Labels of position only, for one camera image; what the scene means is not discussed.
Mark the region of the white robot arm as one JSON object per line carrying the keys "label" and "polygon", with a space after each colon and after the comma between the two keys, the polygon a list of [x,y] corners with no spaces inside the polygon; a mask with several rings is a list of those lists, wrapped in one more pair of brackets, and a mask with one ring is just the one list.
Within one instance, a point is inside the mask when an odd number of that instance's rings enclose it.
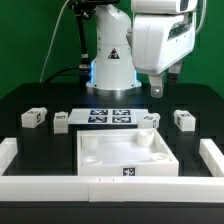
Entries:
{"label": "white robot arm", "polygon": [[97,55],[87,89],[122,96],[141,86],[146,74],[151,95],[163,95],[163,74],[176,79],[182,59],[192,52],[203,23],[196,20],[198,0],[131,0],[133,17],[112,4],[96,5]]}

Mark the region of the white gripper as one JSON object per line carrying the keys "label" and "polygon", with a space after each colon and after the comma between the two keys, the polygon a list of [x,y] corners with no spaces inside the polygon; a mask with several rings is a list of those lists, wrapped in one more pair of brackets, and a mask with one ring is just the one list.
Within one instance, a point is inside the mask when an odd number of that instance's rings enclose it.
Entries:
{"label": "white gripper", "polygon": [[132,60],[137,72],[150,76],[151,96],[163,96],[163,71],[168,70],[168,83],[177,84],[182,63],[195,44],[195,16],[137,14],[127,32]]}

